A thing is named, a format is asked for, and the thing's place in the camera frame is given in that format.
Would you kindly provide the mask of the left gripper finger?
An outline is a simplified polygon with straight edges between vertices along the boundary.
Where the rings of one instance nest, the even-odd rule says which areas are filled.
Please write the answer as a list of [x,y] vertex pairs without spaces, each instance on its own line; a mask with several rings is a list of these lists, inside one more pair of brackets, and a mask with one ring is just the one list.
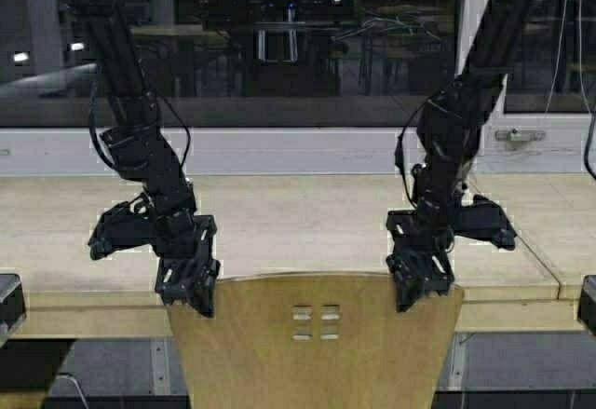
[[212,319],[215,315],[215,283],[193,285],[185,288],[186,304],[196,313]]

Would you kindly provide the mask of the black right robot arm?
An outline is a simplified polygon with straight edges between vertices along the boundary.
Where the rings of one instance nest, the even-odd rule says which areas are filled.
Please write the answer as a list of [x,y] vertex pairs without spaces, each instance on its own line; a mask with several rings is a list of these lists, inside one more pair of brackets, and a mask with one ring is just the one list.
[[386,264],[396,286],[396,310],[406,312],[454,283],[449,253],[456,238],[490,242],[512,251],[517,233],[504,209],[476,195],[463,202],[467,176],[483,127],[494,111],[533,10],[544,0],[488,0],[461,73],[414,112],[425,149],[404,185],[409,210],[390,211],[386,228],[393,250]]

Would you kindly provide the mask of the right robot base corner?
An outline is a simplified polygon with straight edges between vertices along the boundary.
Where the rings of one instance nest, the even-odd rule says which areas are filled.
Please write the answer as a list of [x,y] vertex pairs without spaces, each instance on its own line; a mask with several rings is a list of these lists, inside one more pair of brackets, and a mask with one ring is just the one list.
[[577,320],[592,335],[596,334],[595,276],[587,275],[582,283],[577,306]]

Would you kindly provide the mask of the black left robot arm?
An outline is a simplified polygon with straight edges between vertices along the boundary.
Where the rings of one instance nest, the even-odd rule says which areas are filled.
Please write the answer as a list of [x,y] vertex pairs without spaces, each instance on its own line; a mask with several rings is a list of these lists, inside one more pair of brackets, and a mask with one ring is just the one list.
[[142,185],[132,201],[102,214],[88,240],[89,254],[100,260],[151,246],[159,259],[155,291],[162,302],[181,302],[211,318],[221,266],[212,251],[217,226],[213,216],[198,214],[194,187],[162,133],[160,98],[142,70],[126,0],[59,1],[86,30],[115,115],[115,126],[103,133],[95,130],[95,117],[88,118],[93,144],[122,179]]

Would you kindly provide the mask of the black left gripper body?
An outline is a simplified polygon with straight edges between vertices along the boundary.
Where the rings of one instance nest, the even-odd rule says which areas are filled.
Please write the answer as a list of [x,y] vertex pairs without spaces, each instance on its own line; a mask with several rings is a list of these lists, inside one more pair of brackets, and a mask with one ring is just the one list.
[[195,215],[192,230],[162,244],[155,292],[164,305],[186,304],[185,288],[216,283],[221,263],[213,256],[217,225],[213,215]]

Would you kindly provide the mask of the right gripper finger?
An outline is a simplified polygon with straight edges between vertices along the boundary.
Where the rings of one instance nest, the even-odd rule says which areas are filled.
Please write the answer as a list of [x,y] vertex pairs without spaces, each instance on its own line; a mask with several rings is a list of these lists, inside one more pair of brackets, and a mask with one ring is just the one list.
[[396,310],[398,313],[409,311],[420,299],[427,295],[423,281],[402,281],[396,283]]

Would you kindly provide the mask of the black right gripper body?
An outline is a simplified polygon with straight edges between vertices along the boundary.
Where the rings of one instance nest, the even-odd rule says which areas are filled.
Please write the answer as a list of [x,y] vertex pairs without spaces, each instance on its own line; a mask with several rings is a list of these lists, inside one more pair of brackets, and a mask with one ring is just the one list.
[[432,232],[420,228],[415,211],[390,211],[386,229],[393,239],[393,250],[386,264],[395,285],[402,281],[423,281],[426,296],[448,295],[454,283],[448,256],[454,245],[453,230]]

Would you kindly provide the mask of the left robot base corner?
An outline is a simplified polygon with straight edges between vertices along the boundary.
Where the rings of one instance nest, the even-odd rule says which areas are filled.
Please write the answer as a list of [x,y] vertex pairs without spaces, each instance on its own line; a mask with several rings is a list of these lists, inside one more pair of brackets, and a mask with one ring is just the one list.
[[1,347],[26,320],[26,303],[18,274],[1,274]]

